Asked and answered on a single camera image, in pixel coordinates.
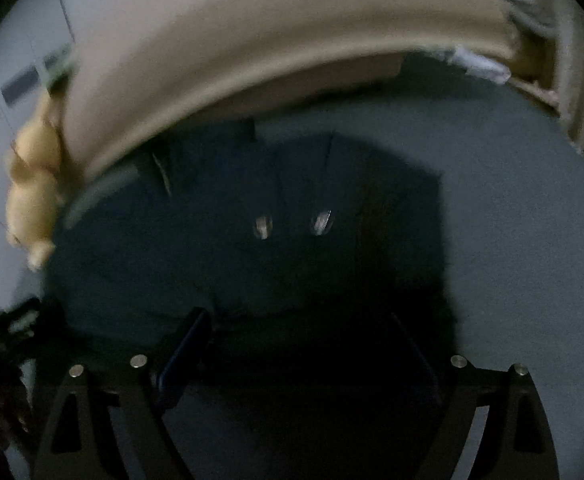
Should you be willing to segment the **dark navy padded jacket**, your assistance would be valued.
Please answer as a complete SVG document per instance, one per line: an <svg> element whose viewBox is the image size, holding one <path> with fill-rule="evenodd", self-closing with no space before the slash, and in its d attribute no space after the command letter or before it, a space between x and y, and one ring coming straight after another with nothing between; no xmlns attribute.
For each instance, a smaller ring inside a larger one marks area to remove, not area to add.
<svg viewBox="0 0 584 480"><path fill-rule="evenodd" d="M147 357L150 479L399 479L454 350L437 174L336 132L173 130L60 229L43 370Z"/></svg>

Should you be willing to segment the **yellow plush toy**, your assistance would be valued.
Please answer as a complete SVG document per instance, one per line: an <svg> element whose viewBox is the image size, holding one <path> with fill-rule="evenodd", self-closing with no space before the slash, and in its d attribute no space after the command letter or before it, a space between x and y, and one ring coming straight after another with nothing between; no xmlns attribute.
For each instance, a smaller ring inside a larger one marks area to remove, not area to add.
<svg viewBox="0 0 584 480"><path fill-rule="evenodd" d="M42 91L6 154L7 240L25 249L34 272L42 270L56 249L52 234L60 204L61 112L60 96Z"/></svg>

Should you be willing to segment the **grey bed blanket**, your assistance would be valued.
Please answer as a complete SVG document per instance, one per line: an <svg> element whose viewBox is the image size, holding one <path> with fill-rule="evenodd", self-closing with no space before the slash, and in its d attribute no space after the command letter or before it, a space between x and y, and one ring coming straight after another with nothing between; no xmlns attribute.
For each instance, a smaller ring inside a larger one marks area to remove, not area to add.
<svg viewBox="0 0 584 480"><path fill-rule="evenodd" d="M436 367L440 422L426 422L421 460L399 479L444 479L441 425L449 419L452 356L487 370L525 365L546 411L557 479L584 479L584 160L556 120L512 90L421 66L406 78L275 116L174 122L141 148L173 130L234 122L251 122L273 142L336 132L439 178L454 350ZM127 160L141 148L120 165L132 180L138 170ZM456 469L470 470L486 417L478 408Z"/></svg>

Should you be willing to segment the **beige upholstered headboard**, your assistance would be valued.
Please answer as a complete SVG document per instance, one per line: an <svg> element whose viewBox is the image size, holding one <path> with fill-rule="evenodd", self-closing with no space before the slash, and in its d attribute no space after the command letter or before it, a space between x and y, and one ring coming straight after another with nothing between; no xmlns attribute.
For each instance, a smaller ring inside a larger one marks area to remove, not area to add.
<svg viewBox="0 0 584 480"><path fill-rule="evenodd" d="M508 58L499 0L110 0L76 37L63 140L89 181L158 131L282 76L456 46Z"/></svg>

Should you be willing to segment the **white cloth on bed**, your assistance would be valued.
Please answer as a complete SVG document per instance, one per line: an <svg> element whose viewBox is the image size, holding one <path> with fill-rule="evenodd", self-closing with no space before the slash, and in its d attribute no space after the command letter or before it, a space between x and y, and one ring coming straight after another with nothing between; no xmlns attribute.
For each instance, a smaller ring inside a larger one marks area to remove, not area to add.
<svg viewBox="0 0 584 480"><path fill-rule="evenodd" d="M462 68L467 75L485 79L494 84L507 84L512 78L508 66L467 48L456 47L447 54L450 65Z"/></svg>

